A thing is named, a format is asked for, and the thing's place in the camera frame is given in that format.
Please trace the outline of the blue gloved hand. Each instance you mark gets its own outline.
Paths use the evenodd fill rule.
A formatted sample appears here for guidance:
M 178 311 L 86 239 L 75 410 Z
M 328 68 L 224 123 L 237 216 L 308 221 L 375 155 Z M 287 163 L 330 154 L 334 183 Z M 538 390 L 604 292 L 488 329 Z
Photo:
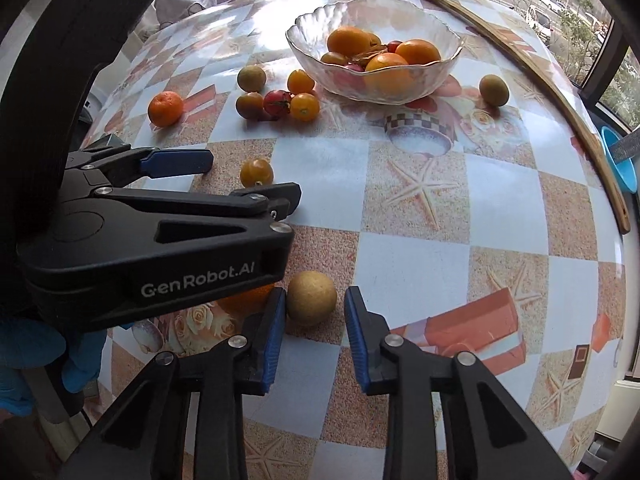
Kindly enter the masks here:
M 1 323 L 1 420 L 32 414 L 35 399 L 22 375 L 23 370 L 44 367 L 67 354 L 62 366 L 62 384 L 78 393 L 98 378 L 107 331 L 83 334 L 68 344 L 54 328 L 30 321 Z

